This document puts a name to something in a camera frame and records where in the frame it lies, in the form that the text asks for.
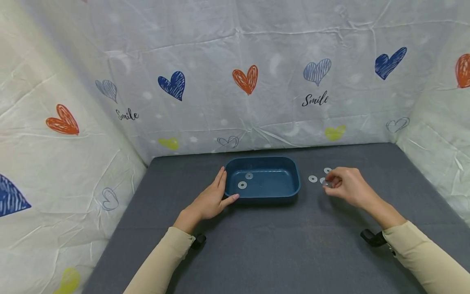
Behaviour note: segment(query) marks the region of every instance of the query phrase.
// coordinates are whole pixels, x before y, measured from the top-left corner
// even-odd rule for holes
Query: person's right hand
[[[323,187],[327,195],[342,198],[355,207],[366,210],[380,200],[357,168],[337,167],[325,180],[332,183],[332,188]]]

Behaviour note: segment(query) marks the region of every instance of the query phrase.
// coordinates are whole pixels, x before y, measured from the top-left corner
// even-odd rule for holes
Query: tray
[[[236,158],[225,169],[225,195],[240,194],[237,203],[290,203],[300,190],[297,165],[284,156]]]

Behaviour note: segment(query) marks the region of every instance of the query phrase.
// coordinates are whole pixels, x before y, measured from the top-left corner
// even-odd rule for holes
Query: gray tabletop
[[[283,155],[302,187],[289,206],[232,206],[196,229],[207,236],[190,250],[168,293],[425,293],[386,246],[359,233],[379,227],[364,212],[328,198],[310,175],[357,167],[386,201],[470,270],[470,229],[394,144],[366,144],[156,158],[116,228],[83,293],[122,293],[178,216],[229,160]]]

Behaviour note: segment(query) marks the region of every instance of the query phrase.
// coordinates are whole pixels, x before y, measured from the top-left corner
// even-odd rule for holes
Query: sleeve
[[[427,293],[470,293],[470,274],[411,222],[383,233],[400,263]]]
[[[194,239],[170,227],[141,265],[124,294],[164,294],[174,270],[186,257]]]

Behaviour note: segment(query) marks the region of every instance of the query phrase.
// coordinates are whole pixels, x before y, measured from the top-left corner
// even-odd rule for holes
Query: white fabric backdrop
[[[457,4],[465,1],[23,2],[148,163],[173,154],[394,141],[464,21]],[[390,60],[377,71],[385,80],[375,69],[383,54]],[[233,72],[248,75],[252,65],[257,83],[245,92]],[[175,72],[184,75],[184,91],[175,80],[172,96],[160,84]],[[325,92],[327,100],[303,106]],[[128,109],[136,120],[116,113]]]

